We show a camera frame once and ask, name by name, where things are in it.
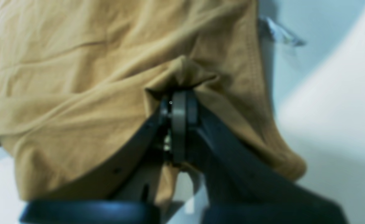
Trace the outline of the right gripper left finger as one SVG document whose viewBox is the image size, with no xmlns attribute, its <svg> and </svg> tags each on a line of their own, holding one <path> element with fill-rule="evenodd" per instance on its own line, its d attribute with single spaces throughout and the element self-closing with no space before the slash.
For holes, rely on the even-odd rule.
<svg viewBox="0 0 365 224">
<path fill-rule="evenodd" d="M 187 91 L 164 96 L 155 114 L 103 164 L 27 204 L 22 224 L 160 224 L 154 204 L 164 163 L 186 159 Z"/>
</svg>

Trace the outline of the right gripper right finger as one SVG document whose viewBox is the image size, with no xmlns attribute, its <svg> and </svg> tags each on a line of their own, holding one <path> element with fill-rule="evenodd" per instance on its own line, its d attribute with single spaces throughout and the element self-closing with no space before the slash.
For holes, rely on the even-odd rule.
<svg viewBox="0 0 365 224">
<path fill-rule="evenodd" d="M 299 187 L 249 151 L 193 91 L 186 93 L 186 160 L 205 177 L 203 224 L 346 224 L 339 205 Z"/>
</svg>

